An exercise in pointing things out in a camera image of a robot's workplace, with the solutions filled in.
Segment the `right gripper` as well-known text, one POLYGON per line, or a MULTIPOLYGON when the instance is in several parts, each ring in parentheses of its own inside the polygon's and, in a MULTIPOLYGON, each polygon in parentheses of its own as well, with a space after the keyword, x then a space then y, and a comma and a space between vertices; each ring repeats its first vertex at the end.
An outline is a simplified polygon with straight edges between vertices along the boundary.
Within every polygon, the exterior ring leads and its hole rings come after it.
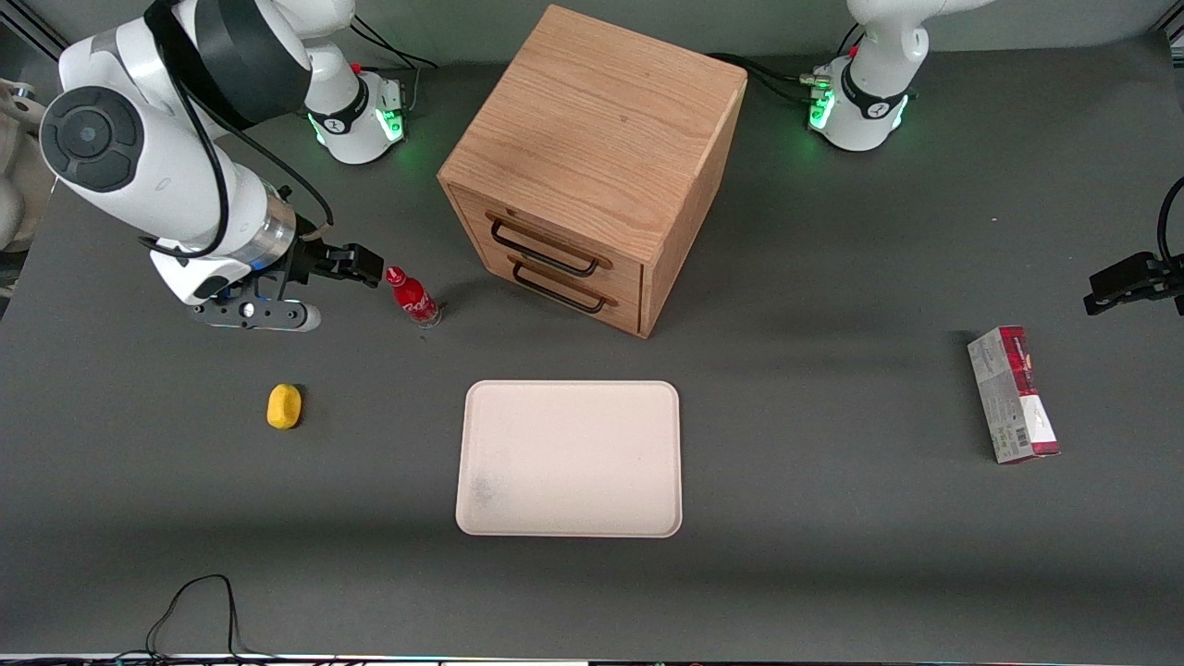
POLYGON ((356 243, 343 246, 300 236, 255 236, 231 252, 211 252, 198 258, 181 258, 191 250, 176 241, 153 241, 152 262, 173 294, 187 306, 223 301, 233 292, 262 301, 279 301, 288 282, 296 281, 300 262, 322 263, 322 277, 352 281, 372 290, 384 278, 381 256, 356 243))

